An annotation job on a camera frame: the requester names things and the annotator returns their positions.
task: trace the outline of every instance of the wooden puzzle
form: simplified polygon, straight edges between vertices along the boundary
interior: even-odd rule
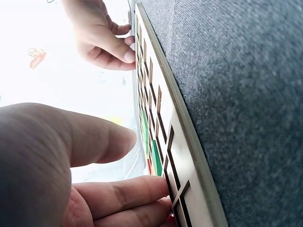
[[[202,146],[142,4],[135,8],[135,39],[139,123],[149,172],[167,179],[179,227],[225,227]]]

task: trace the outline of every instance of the gray carpet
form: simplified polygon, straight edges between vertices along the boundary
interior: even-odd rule
[[[142,2],[229,225],[303,226],[303,1]]]

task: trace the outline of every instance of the orange drawing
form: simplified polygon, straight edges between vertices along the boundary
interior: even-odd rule
[[[28,54],[32,57],[34,57],[34,59],[31,61],[29,67],[31,69],[36,68],[45,58],[46,56],[46,52],[42,49],[38,49],[38,48],[32,48],[28,50]]]

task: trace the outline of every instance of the green puzzle piece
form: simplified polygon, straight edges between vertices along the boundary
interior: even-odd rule
[[[145,110],[142,111],[142,140],[144,151],[148,154],[148,123]]]
[[[161,165],[161,159],[157,148],[157,143],[155,140],[151,142],[151,156],[152,161],[155,167],[155,171],[157,176],[161,176],[162,174],[162,165]]]

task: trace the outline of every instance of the hand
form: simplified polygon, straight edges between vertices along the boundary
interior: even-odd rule
[[[70,167],[108,163],[135,145],[132,130],[40,104],[0,108],[1,226],[175,226],[162,177],[71,186]]]
[[[102,0],[62,0],[74,25],[80,55],[89,62],[109,70],[134,70],[135,53],[130,45],[133,36],[118,38],[131,29],[118,26],[107,13]]]

